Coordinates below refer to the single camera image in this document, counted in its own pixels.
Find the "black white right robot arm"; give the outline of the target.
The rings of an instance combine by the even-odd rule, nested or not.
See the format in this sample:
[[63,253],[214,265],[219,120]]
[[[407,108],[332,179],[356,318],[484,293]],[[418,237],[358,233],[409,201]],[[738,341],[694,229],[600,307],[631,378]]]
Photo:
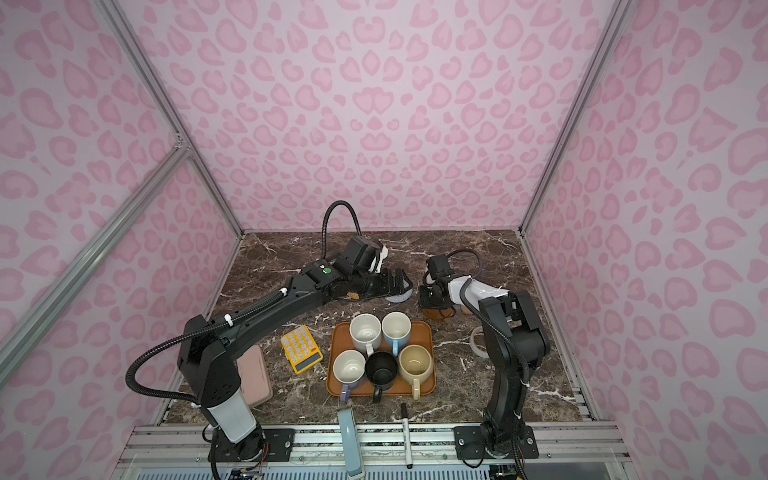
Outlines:
[[458,454],[469,460],[489,454],[522,461],[539,456],[533,429],[523,419],[530,381],[550,351],[531,295],[479,282],[470,276],[429,281],[418,288],[419,307],[432,319],[445,319],[463,306],[481,322],[485,350],[494,367],[491,396],[477,428],[476,443],[465,441]]

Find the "light blue mug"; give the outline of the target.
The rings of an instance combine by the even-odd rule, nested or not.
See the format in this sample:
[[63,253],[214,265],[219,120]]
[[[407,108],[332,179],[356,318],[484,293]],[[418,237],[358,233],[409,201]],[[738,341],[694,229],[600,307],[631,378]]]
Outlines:
[[390,312],[381,321],[382,335],[397,357],[407,346],[412,330],[410,318],[402,312]]

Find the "white speckled mug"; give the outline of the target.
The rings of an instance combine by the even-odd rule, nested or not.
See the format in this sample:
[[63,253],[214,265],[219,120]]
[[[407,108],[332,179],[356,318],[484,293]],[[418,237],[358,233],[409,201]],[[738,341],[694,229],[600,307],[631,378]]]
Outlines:
[[382,342],[381,321],[373,314],[355,316],[350,322],[349,333],[355,348],[366,357],[370,357]]

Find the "grey blue round coaster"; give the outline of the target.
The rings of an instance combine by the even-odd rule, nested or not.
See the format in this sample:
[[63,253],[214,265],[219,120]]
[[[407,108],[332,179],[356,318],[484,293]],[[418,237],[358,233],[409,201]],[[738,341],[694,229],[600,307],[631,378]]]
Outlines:
[[409,289],[401,294],[387,296],[385,300],[393,304],[399,304],[409,300],[412,294],[413,294],[413,290]]

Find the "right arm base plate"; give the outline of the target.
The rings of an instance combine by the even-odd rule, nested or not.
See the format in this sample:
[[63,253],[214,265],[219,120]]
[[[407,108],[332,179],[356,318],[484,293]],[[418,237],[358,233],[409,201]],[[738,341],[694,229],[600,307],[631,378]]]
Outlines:
[[[479,425],[457,426],[452,429],[456,456],[467,462],[480,459],[513,460],[514,455],[510,442],[491,447],[484,439]],[[517,451],[523,460],[537,459],[540,456],[534,431],[529,425],[524,425],[518,433]]]

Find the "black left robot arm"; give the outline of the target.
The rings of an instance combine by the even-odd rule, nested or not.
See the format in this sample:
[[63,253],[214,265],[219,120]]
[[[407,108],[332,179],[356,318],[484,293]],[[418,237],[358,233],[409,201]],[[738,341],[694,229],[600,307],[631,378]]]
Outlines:
[[192,402],[232,444],[256,436],[259,424],[241,392],[237,360],[253,345],[294,318],[335,300],[410,297],[413,282],[401,268],[341,270],[316,261],[290,277],[284,287],[251,306],[208,323],[189,320],[181,342],[178,368],[192,389]]

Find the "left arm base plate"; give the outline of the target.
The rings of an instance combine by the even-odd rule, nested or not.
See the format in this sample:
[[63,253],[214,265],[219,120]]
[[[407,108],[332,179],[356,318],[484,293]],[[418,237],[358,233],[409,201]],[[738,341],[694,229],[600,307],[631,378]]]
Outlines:
[[208,460],[216,463],[287,462],[293,449],[292,428],[257,427],[239,443],[231,442],[220,428],[214,430]]

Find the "brown wooden round coaster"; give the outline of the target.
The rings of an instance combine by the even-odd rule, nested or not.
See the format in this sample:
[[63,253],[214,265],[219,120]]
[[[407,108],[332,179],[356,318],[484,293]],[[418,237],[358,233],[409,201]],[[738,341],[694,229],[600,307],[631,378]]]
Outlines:
[[449,319],[455,315],[455,309],[453,307],[422,308],[421,311],[424,317],[431,321],[442,321],[442,320]]

